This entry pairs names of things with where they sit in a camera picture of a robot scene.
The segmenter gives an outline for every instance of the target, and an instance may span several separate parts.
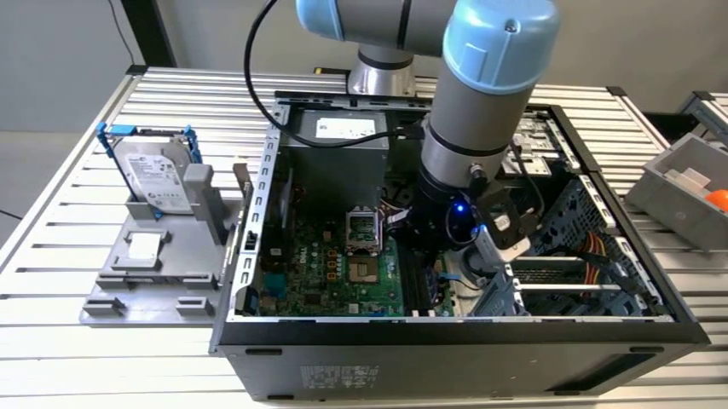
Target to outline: gray plastic bin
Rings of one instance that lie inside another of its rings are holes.
[[[627,202],[700,249],[728,250],[728,214],[704,198],[707,192],[728,189],[728,153],[688,135],[646,164],[644,170]],[[695,179],[688,177],[695,181],[694,188],[671,179],[684,172],[694,174]],[[702,176],[710,179],[707,184]]]

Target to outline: light blue robot joint cap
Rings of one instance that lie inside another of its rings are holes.
[[[451,71],[489,94],[529,89],[547,71],[559,26],[552,0],[460,0],[443,44]]]
[[[296,12],[306,30],[344,41],[337,0],[296,0]]]

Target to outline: motherboard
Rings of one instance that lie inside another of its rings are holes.
[[[346,252],[342,222],[302,218],[292,233],[286,271],[265,276],[262,315],[401,317],[395,240],[377,255],[358,255]]]

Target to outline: white label sticker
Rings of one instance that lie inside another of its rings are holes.
[[[165,156],[141,153],[129,154],[126,159],[147,202],[163,212],[190,213],[193,207],[174,162]]]
[[[157,260],[159,253],[159,233],[133,233],[133,242],[129,245],[129,258],[135,260]]]
[[[302,366],[301,373],[306,389],[374,388],[380,366]]]
[[[376,131],[374,119],[321,118],[317,121],[317,138],[358,139]]]

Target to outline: hard disk drive label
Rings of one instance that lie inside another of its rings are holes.
[[[131,153],[126,156],[137,185],[147,202],[167,213],[191,213],[174,162],[161,155]]]

